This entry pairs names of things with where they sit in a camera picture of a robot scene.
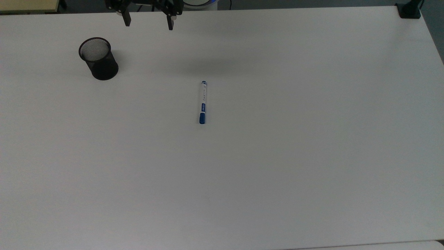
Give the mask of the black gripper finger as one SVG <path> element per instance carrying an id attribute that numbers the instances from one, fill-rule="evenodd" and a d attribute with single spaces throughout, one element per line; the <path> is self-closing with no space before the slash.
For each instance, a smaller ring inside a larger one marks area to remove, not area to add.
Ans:
<path id="1" fill-rule="evenodd" d="M 128 6 L 131 2 L 131 0 L 105 0 L 105 5 L 107 9 L 120 14 L 124 20 L 125 26 L 129 27 L 131 24 L 131 17 L 128 11 Z"/>
<path id="2" fill-rule="evenodd" d="M 158 4 L 167 17 L 168 29 L 173 30 L 174 21 L 183 13 L 183 0 L 158 0 Z"/>

